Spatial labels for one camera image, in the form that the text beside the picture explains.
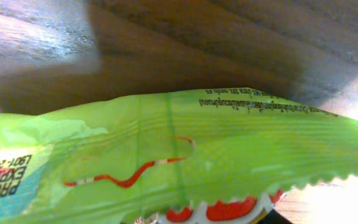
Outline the green Haribo gummy candy bag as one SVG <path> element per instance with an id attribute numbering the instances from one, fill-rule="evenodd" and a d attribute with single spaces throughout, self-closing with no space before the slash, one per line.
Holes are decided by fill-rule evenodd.
<path id="1" fill-rule="evenodd" d="M 358 176 L 358 120 L 251 88 L 0 113 L 0 223 L 256 223 Z"/>

